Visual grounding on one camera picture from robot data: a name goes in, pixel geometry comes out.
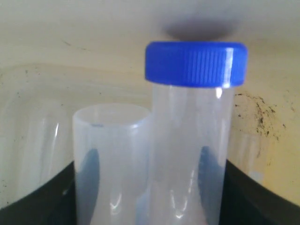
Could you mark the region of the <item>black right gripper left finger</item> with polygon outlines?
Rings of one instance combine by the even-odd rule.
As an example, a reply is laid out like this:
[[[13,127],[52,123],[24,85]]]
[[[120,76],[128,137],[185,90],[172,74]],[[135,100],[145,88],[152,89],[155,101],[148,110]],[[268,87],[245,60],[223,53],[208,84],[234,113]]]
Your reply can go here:
[[[75,225],[75,172],[70,163],[50,181],[0,210],[2,225]]]

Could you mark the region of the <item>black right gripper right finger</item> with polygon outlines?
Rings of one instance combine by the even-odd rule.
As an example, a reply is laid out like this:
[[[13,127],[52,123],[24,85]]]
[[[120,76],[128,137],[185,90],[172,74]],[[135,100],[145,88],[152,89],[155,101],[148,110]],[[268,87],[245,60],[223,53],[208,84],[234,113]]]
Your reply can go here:
[[[300,207],[226,162],[221,225],[298,225]]]

